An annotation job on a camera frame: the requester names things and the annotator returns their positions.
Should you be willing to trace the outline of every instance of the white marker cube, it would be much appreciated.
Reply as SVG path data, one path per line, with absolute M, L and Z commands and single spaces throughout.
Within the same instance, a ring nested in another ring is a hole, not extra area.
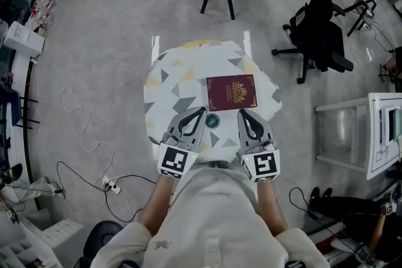
M 181 179 L 192 167 L 199 154 L 161 143 L 159 147 L 158 172 Z
M 251 182 L 273 180 L 281 173 L 279 150 L 245 154 L 240 164 Z

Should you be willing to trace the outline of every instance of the white shirt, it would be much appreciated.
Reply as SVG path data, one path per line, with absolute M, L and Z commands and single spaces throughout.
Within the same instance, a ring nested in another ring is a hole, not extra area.
M 145 268 L 284 268 L 289 260 L 303 261 L 308 268 L 329 268 L 300 229 L 274 238 L 256 207 L 244 173 L 189 171 L 179 181 L 154 237 L 140 223 L 131 223 L 99 251 L 91 268 L 115 268 L 124 260 Z

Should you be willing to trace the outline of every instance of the chair armrest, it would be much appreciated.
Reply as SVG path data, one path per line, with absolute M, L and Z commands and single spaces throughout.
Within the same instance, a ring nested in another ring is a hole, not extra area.
M 346 16 L 346 12 L 337 4 L 332 3 L 332 10 L 335 11 L 337 14 L 343 15 L 343 17 Z
M 331 59 L 335 64 L 344 68 L 345 70 L 348 70 L 350 72 L 353 71 L 353 63 L 350 60 L 347 60 L 346 58 L 334 52 L 331 53 Z

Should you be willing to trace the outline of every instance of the forearm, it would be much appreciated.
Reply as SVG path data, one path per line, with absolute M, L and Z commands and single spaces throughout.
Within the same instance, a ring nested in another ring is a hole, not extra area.
M 281 232 L 284 232 L 288 226 L 276 199 L 272 182 L 266 181 L 258 183 L 257 192 L 259 215 L 275 237 Z
M 144 225 L 152 236 L 156 235 L 168 214 L 173 178 L 161 175 L 141 212 L 138 222 Z

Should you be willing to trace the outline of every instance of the shirt stain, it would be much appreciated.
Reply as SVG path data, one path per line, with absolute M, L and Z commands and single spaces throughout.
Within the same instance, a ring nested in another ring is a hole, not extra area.
M 153 242 L 155 245 L 155 250 L 158 250 L 159 248 L 164 248 L 167 249 L 171 242 L 167 242 L 166 240 L 161 240 L 161 241 L 155 241 Z

